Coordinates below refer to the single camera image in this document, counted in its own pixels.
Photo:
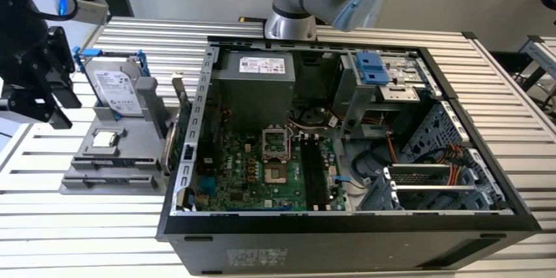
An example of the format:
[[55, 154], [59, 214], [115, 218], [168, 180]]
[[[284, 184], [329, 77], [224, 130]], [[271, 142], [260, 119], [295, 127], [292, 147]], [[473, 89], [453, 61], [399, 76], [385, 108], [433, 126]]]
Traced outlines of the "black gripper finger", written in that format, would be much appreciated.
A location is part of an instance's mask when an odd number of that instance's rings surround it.
[[47, 80], [51, 84], [53, 95], [64, 108], [81, 108], [81, 102], [73, 92], [73, 82], [71, 80], [71, 76], [76, 72], [76, 67], [64, 28], [60, 26], [48, 28], [47, 61], [51, 67]]
[[73, 124], [47, 80], [51, 69], [47, 52], [48, 43], [16, 58], [16, 73], [7, 78], [7, 117], [25, 123], [48, 123], [53, 129], [67, 130]]

